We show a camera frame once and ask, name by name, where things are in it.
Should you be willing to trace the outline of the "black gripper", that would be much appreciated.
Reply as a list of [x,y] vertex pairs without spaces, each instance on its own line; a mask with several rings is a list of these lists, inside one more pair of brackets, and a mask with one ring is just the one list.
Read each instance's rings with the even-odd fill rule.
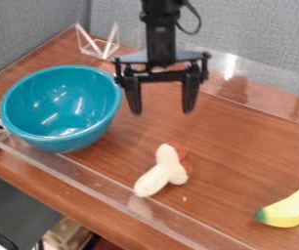
[[210,54],[175,49],[177,20],[147,19],[146,48],[113,59],[115,82],[123,87],[130,111],[142,113],[141,83],[182,81],[182,112],[195,106],[201,83],[209,79]]

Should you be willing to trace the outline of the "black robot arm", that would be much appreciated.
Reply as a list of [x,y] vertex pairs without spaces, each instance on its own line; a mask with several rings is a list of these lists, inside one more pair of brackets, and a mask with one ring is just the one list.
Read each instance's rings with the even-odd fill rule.
[[[189,0],[141,0],[139,19],[146,25],[146,48],[134,54],[113,59],[115,83],[123,88],[129,109],[142,113],[141,84],[149,82],[181,82],[182,112],[195,106],[199,85],[209,79],[207,52],[175,49],[175,29],[189,35],[198,33],[202,20]],[[186,31],[178,22],[179,9],[185,6],[198,19],[198,26]]]

